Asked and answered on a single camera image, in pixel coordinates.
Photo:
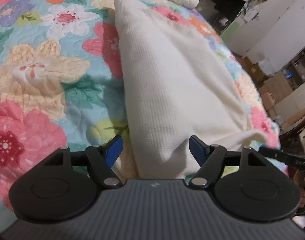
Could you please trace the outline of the person's right hand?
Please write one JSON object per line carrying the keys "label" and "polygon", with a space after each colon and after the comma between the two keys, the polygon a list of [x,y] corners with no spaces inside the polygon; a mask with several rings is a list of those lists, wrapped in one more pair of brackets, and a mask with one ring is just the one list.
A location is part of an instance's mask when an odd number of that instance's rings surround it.
{"label": "person's right hand", "polygon": [[301,200],[297,213],[305,215],[305,170],[297,170],[294,177],[294,183],[299,187]]}

